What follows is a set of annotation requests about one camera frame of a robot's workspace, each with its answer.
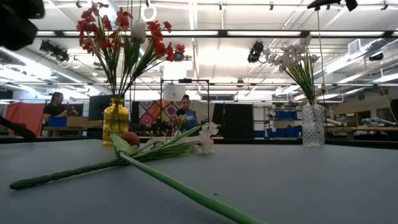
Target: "woman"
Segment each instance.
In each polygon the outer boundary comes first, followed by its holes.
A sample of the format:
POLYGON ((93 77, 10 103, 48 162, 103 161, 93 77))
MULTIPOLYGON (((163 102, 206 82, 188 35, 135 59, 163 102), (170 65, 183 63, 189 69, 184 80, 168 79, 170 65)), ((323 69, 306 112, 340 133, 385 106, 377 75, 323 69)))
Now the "woman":
POLYGON ((176 114, 177 114, 177 116, 185 115, 185 116, 189 117, 189 123, 187 126, 187 130, 190 130, 198 125, 198 119, 197 119, 195 112, 189 108, 191 106, 191 100, 189 99, 188 95, 184 95, 182 97, 181 103, 182 103, 182 107, 177 111, 176 114))

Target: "tabletop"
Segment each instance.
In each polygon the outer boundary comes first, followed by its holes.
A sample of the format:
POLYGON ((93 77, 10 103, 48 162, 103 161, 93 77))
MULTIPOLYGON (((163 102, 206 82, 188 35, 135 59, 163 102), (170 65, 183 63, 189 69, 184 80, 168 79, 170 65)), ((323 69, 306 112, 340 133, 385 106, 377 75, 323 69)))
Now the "tabletop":
MULTIPOLYGON (((238 144, 214 150, 146 164, 270 224, 398 221, 398 151, 238 144)), ((0 223, 233 223, 133 166, 8 188, 114 158, 100 140, 0 145, 0 223)))

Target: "long green stem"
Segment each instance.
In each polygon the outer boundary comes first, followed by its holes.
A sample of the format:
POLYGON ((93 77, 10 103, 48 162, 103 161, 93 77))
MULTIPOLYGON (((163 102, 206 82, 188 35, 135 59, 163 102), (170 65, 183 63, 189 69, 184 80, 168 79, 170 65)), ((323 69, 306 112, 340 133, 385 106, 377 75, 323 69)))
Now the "long green stem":
POLYGON ((206 196, 205 194, 153 169, 149 166, 146 166, 133 158, 125 155, 124 152, 120 152, 120 157, 124 160, 128 161, 133 166, 137 167, 139 170, 149 174, 159 181, 169 185, 170 187, 178 190, 181 194, 184 194, 188 198, 198 202, 199 204, 203 205, 210 210, 219 213, 237 223, 240 224, 265 224, 264 222, 251 217, 250 215, 230 206, 219 200, 213 199, 211 197, 206 196))

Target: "green leaf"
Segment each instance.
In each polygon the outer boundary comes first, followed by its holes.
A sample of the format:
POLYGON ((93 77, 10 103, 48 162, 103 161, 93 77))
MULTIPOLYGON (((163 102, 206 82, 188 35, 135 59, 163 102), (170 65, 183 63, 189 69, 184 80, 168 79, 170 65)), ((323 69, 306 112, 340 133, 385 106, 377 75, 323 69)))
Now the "green leaf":
POLYGON ((137 146, 130 146, 123 138, 117 134, 111 134, 111 139, 113 141, 113 147, 117 156, 120 152, 124 152, 128 156, 132 156, 139 151, 137 146))

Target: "black shirt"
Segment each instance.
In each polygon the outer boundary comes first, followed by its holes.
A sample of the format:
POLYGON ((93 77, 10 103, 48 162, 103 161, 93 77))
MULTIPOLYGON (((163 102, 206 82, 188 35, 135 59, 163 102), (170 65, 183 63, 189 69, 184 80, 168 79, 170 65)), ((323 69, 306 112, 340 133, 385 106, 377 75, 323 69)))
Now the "black shirt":
POLYGON ((43 114, 49 114, 50 116, 60 115, 65 108, 62 105, 54 106, 52 103, 45 105, 43 114))

